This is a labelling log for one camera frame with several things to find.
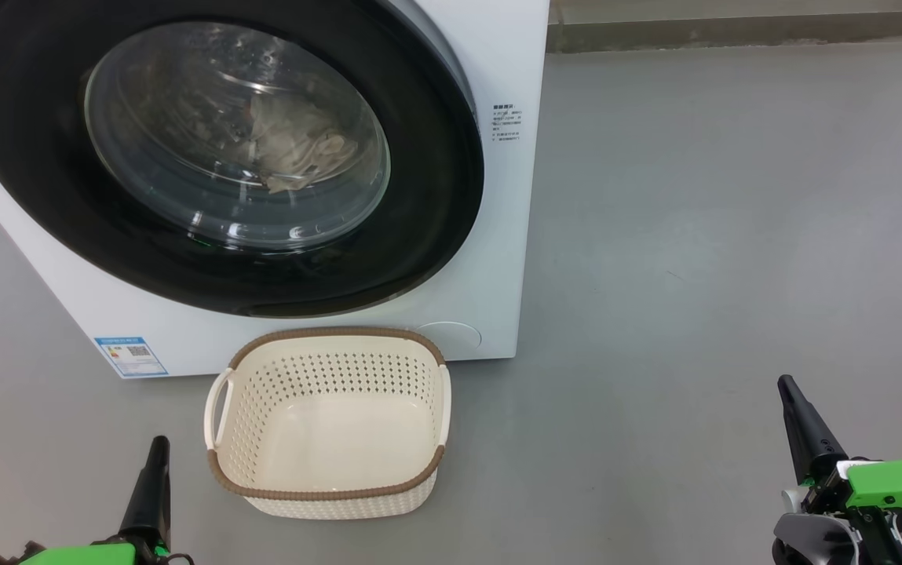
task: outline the front-load washing machine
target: front-load washing machine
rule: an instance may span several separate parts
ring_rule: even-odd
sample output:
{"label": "front-load washing machine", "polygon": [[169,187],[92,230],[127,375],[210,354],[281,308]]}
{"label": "front-load washing machine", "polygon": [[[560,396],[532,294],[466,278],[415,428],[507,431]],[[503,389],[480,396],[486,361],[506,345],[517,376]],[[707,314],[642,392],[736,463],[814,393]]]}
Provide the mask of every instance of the front-load washing machine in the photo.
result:
{"label": "front-load washing machine", "polygon": [[511,357],[547,13],[0,0],[1,225],[123,377],[311,326]]}

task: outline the brown rim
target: brown rim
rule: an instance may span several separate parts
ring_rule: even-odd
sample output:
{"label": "brown rim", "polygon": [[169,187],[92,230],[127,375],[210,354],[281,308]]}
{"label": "brown rim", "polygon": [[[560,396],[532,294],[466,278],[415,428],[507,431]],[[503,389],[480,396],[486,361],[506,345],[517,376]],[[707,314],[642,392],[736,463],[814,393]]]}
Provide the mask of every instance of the brown rim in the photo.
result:
{"label": "brown rim", "polygon": [[[426,337],[415,332],[410,332],[409,330],[394,330],[389,328],[318,328],[311,330],[285,330],[285,332],[274,332],[263,337],[256,337],[256,339],[247,343],[245,347],[242,347],[242,349],[235,354],[229,367],[232,369],[238,368],[242,359],[262,344],[279,340],[292,340],[297,339],[297,337],[322,336],[400,337],[400,339],[411,340],[426,347],[426,349],[429,350],[429,353],[432,353],[433,357],[436,358],[437,365],[447,364],[447,362],[444,361],[443,355],[440,354],[440,350],[436,349],[436,345],[433,344],[433,342],[430,342]],[[206,451],[206,459],[210,462],[210,471],[214,473],[214,478],[217,479],[217,482],[229,493],[239,494],[239,496],[246,498],[267,498],[267,500],[271,501],[344,501],[350,500],[350,498],[385,497],[389,496],[389,494],[401,494],[404,493],[404,491],[412,490],[415,487],[422,485],[429,479],[429,476],[436,471],[436,467],[440,464],[441,458],[444,458],[444,446],[437,446],[435,453],[433,453],[433,458],[429,459],[429,465],[427,465],[422,472],[414,476],[414,478],[405,480],[404,483],[398,483],[397,485],[375,487],[375,489],[317,491],[316,493],[315,491],[265,490],[242,487],[225,475],[224,469],[221,468],[221,462],[217,459],[217,451]]]}

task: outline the empty basket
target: empty basket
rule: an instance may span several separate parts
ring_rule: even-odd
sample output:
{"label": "empty basket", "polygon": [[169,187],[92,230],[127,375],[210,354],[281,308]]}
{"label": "empty basket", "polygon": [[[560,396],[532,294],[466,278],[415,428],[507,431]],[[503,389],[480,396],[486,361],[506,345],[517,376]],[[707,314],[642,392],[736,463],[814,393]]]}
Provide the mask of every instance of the empty basket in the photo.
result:
{"label": "empty basket", "polygon": [[267,514],[379,518],[429,496],[450,421],[447,364],[425,337],[291,330],[236,354],[206,398],[203,435],[217,481]]}

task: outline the sticker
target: sticker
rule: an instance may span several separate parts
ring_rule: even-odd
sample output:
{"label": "sticker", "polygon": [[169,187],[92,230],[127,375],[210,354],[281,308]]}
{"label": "sticker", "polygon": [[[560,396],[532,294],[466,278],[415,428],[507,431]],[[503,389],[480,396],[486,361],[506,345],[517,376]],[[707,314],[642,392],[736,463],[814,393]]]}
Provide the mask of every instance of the sticker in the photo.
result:
{"label": "sticker", "polygon": [[160,377],[168,374],[142,337],[95,337],[95,342],[124,377]]}
{"label": "sticker", "polygon": [[495,104],[493,106],[493,141],[519,140],[523,117],[524,113],[517,110],[514,104]]}

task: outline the gray floor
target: gray floor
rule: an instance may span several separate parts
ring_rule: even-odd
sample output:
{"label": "gray floor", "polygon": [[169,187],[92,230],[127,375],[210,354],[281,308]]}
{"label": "gray floor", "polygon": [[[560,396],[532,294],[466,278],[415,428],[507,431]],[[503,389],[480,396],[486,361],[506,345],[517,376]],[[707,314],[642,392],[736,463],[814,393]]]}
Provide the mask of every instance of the gray floor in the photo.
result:
{"label": "gray floor", "polygon": [[112,534],[156,433],[199,565],[766,563],[783,372],[902,457],[902,44],[552,56],[538,151],[519,356],[395,519],[222,490],[210,378],[121,382],[0,229],[0,552]]}

